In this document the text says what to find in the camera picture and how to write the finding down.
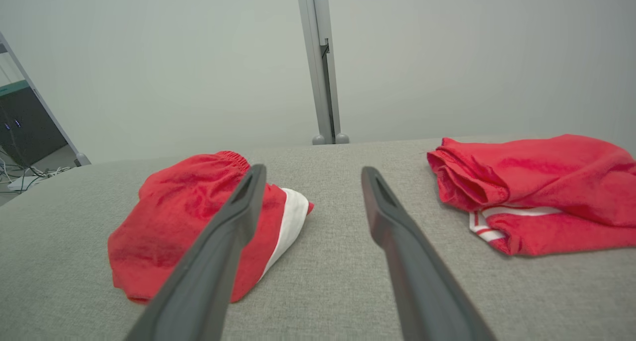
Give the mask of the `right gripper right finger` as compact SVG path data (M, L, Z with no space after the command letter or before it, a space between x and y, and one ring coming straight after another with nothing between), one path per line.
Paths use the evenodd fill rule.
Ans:
M382 174L361 170L373 241L385 253L405 341L494 341L495 335Z

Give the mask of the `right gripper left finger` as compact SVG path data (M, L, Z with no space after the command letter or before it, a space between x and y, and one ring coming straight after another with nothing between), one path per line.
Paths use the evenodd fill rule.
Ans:
M266 167L252 165L149 303L128 341L218 341L241 251L263 205Z

